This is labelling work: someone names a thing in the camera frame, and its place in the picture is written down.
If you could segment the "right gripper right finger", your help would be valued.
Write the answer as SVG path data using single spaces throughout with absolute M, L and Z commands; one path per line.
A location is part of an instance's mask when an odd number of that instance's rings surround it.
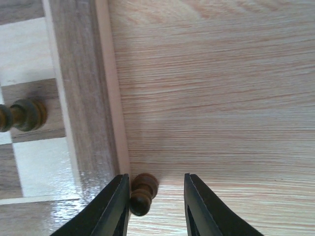
M 260 236 L 196 174 L 185 174 L 184 201 L 189 236 Z

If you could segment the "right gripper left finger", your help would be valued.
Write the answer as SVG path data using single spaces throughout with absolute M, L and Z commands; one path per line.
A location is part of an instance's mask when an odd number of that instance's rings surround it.
M 129 176 L 117 175 L 54 236 L 125 236 L 129 219 Z

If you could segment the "dark pawn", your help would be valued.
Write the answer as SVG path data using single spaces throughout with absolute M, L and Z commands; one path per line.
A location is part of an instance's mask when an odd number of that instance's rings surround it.
M 1 133 L 16 128 L 22 132 L 29 132 L 41 128 L 47 120 L 45 105 L 35 99 L 19 99 L 11 106 L 0 105 Z
M 149 173 L 139 174 L 131 183 L 129 209 L 136 216 L 146 215 L 158 193 L 158 180 Z

